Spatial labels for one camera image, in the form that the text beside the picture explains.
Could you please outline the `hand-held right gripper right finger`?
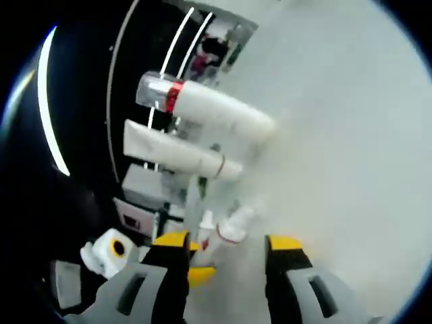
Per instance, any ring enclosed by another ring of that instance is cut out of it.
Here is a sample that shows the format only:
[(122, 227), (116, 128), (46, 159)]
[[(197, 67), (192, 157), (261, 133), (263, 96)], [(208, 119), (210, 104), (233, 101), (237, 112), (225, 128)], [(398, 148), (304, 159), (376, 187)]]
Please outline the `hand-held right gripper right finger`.
[(265, 296), (272, 323), (380, 323), (339, 277), (314, 266), (302, 243), (265, 236)]

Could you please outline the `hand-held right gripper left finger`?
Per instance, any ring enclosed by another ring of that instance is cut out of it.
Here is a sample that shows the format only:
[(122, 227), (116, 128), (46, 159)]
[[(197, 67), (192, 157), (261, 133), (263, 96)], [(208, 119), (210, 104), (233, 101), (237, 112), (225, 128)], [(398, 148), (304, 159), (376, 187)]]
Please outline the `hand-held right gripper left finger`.
[(95, 301), (66, 323), (183, 323), (189, 293), (189, 232), (158, 237), (141, 263), (126, 266), (97, 290)]

